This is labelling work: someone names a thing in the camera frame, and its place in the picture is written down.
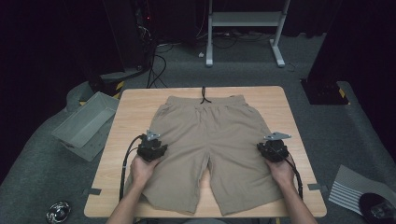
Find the khaki shorts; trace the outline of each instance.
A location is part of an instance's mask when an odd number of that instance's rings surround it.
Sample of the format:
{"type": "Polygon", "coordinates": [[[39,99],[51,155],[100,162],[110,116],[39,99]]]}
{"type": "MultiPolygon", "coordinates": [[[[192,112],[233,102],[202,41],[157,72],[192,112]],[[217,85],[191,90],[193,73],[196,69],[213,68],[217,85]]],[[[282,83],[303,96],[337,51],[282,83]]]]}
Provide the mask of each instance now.
{"type": "Polygon", "coordinates": [[[223,215],[282,198],[256,145],[270,133],[242,95],[188,99],[170,96],[150,129],[168,149],[143,194],[159,208],[194,213],[206,167],[223,215]]]}

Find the forearm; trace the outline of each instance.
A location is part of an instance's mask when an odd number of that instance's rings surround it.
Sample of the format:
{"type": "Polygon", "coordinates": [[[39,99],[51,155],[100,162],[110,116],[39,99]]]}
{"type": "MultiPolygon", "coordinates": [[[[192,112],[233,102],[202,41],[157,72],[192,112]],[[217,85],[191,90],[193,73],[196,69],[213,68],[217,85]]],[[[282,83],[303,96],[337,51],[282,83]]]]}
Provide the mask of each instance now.
{"type": "Polygon", "coordinates": [[[293,185],[280,186],[292,224],[316,224],[317,221],[293,185]]]}
{"type": "Polygon", "coordinates": [[[134,211],[139,201],[144,185],[132,184],[117,207],[114,209],[107,224],[131,224],[134,221],[134,211]]]}

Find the person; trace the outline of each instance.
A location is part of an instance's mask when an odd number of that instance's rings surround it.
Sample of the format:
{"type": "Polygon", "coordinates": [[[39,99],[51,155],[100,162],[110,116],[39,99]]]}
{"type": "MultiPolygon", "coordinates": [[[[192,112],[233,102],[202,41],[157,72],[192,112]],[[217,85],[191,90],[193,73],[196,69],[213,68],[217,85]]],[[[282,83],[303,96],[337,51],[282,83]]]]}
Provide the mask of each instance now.
{"type": "MultiPolygon", "coordinates": [[[[290,157],[287,157],[286,160],[294,164],[290,157]]],[[[151,178],[155,166],[159,162],[159,159],[146,162],[138,155],[134,157],[131,164],[134,182],[116,206],[106,224],[131,224],[134,222],[134,211],[139,197],[146,183],[151,178]]],[[[297,189],[294,187],[294,172],[291,167],[285,161],[270,162],[265,160],[265,162],[269,166],[275,182],[282,191],[291,223],[316,224],[317,221],[300,198],[297,189]]]]}

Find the gray plastic box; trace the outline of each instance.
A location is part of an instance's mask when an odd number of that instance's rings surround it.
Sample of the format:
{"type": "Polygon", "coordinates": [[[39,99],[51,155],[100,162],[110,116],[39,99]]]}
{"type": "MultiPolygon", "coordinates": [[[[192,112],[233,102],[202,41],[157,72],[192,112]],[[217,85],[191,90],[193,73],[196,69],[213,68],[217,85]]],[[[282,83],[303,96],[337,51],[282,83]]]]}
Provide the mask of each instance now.
{"type": "Polygon", "coordinates": [[[67,118],[52,135],[86,161],[105,147],[119,100],[101,92],[67,118]]]}

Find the silver round object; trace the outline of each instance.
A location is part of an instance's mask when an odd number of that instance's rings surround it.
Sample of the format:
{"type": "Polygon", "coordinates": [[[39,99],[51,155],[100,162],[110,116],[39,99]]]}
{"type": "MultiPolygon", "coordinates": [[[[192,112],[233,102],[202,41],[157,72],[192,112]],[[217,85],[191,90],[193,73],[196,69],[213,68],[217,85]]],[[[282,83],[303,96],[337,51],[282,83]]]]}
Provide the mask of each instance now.
{"type": "Polygon", "coordinates": [[[47,213],[47,222],[49,224],[61,223],[66,220],[71,211],[67,202],[57,202],[53,204],[47,213]]]}

